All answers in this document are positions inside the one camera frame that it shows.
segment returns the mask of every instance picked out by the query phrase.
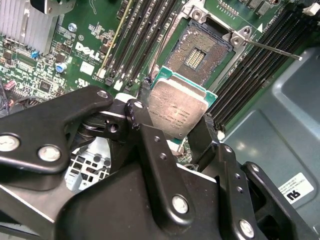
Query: heatsink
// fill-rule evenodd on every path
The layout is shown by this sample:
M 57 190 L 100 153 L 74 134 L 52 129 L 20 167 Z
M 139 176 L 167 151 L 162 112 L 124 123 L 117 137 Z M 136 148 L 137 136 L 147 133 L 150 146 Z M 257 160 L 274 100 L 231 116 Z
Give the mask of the heatsink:
M 40 54 L 49 53 L 57 21 L 29 0 L 0 0 L 0 34 Z

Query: gray metal panel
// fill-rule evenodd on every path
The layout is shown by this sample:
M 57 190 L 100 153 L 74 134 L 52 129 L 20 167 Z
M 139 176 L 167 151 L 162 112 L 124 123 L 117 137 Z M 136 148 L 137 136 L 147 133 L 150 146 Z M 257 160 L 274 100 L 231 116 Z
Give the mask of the gray metal panel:
M 303 173 L 314 190 L 293 207 L 320 233 L 320 48 L 303 53 L 226 134 L 240 163 L 260 165 L 277 187 Z

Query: white connector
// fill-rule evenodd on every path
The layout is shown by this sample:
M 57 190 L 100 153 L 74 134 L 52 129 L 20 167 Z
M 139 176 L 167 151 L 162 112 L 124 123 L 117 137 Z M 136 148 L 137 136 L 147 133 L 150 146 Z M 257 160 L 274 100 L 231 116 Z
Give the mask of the white connector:
M 304 8 L 302 13 L 308 16 L 314 16 L 317 14 L 319 9 L 320 9 L 320 5 L 315 2 L 311 6 Z

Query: chip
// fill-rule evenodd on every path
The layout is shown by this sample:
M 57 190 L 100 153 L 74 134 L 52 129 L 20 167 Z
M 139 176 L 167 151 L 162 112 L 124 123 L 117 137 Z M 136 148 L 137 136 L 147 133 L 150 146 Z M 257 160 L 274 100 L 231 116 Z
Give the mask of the chip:
M 45 92 L 45 93 L 49 93 L 50 92 L 50 88 L 51 88 L 51 84 L 45 82 L 45 81 L 41 81 L 40 82 L 40 86 L 39 86 L 39 90 Z

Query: dell logo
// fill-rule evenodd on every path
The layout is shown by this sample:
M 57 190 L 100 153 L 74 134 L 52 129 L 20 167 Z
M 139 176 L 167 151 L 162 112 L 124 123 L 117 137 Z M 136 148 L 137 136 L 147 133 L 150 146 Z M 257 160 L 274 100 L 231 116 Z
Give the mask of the dell logo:
M 94 50 L 91 50 L 89 47 L 87 46 L 83 46 L 80 42 L 77 42 L 76 45 L 75 45 L 75 49 L 80 51 L 80 52 L 83 52 L 85 55 L 89 55 L 90 58 L 94 59 L 94 60 L 97 60 L 97 61 L 100 61 L 100 58 L 99 58 L 99 53 L 97 52 L 95 54 L 95 51 Z

